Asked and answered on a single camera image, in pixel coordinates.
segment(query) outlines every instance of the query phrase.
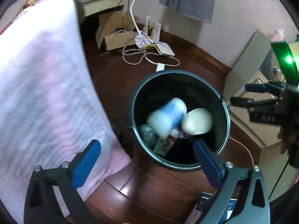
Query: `cardboard box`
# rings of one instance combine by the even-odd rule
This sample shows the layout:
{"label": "cardboard box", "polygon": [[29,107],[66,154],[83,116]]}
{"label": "cardboard box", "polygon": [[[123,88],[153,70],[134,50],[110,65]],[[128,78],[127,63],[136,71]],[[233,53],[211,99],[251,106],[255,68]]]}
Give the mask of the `cardboard box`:
{"label": "cardboard box", "polygon": [[[139,19],[134,16],[135,21],[138,23]],[[103,42],[105,42],[106,50],[113,50],[122,48],[127,42],[127,34],[125,32],[113,34],[117,28],[124,28],[129,34],[128,45],[134,45],[134,37],[137,32],[134,32],[135,26],[133,24],[129,12],[123,16],[122,11],[113,13],[104,13],[99,15],[100,26],[96,32],[96,41],[100,49]]]}

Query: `blue gripper pad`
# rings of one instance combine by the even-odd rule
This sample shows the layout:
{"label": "blue gripper pad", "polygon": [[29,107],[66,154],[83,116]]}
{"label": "blue gripper pad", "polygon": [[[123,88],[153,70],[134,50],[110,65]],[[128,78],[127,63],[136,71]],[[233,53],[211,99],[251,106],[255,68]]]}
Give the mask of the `blue gripper pad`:
{"label": "blue gripper pad", "polygon": [[222,184],[221,171],[201,145],[200,140],[194,143],[193,152],[197,161],[201,164],[201,167],[207,176],[210,185],[215,188],[220,188]]}
{"label": "blue gripper pad", "polygon": [[101,144],[99,141],[95,141],[73,172],[72,186],[75,190],[84,185],[100,154]]}

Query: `blue and white package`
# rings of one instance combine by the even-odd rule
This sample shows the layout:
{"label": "blue and white package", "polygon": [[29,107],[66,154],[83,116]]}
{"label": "blue and white package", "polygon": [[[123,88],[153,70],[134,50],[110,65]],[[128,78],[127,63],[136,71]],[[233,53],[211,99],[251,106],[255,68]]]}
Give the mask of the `blue and white package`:
{"label": "blue and white package", "polygon": [[147,118],[147,123],[162,140],[165,140],[171,131],[180,124],[186,113],[187,107],[184,101],[173,98],[167,104],[152,112]]}
{"label": "blue and white package", "polygon": [[[203,208],[210,202],[210,198],[212,196],[213,196],[212,194],[202,193],[201,197],[197,201],[197,204],[193,208],[191,214],[189,215],[188,219],[185,221],[184,224],[195,224],[195,222],[197,222],[197,220],[201,216],[203,212]],[[227,211],[223,214],[218,224],[224,223],[226,220],[228,220],[231,217],[236,202],[237,202],[236,199],[230,200],[227,207]]]}

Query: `metal screw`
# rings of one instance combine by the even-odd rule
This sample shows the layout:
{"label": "metal screw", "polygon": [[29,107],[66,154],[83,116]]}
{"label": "metal screw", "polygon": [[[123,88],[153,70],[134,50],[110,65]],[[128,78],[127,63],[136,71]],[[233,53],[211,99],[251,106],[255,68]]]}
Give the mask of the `metal screw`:
{"label": "metal screw", "polygon": [[70,163],[68,161],[64,161],[62,164],[61,164],[61,167],[62,168],[68,168],[68,166],[70,165]]}
{"label": "metal screw", "polygon": [[253,170],[256,171],[256,172],[259,172],[261,169],[260,169],[259,166],[254,166],[254,167],[253,167]]}
{"label": "metal screw", "polygon": [[233,163],[232,162],[230,162],[230,161],[227,161],[226,163],[225,163],[225,166],[227,167],[227,168],[233,168]]}
{"label": "metal screw", "polygon": [[37,165],[34,167],[33,169],[35,172],[39,172],[41,170],[41,166],[40,165]]}

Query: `black cable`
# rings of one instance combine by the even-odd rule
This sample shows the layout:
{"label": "black cable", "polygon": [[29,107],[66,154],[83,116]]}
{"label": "black cable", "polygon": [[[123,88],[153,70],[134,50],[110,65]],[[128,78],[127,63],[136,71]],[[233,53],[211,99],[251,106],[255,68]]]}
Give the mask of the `black cable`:
{"label": "black cable", "polygon": [[274,185],[274,188],[272,189],[271,194],[269,195],[269,199],[271,198],[271,196],[272,196],[272,194],[273,194],[273,192],[274,192],[274,190],[275,190],[275,188],[276,188],[276,186],[277,186],[279,180],[281,179],[281,177],[282,177],[282,175],[283,175],[283,173],[284,173],[284,171],[285,171],[285,169],[286,169],[288,163],[289,163],[289,160],[287,160],[287,162],[286,162],[286,164],[285,164],[285,166],[284,166],[284,168],[283,168],[283,170],[282,170],[282,172],[281,172],[279,178],[277,179],[277,181],[276,181],[276,183],[275,183],[275,185]]}

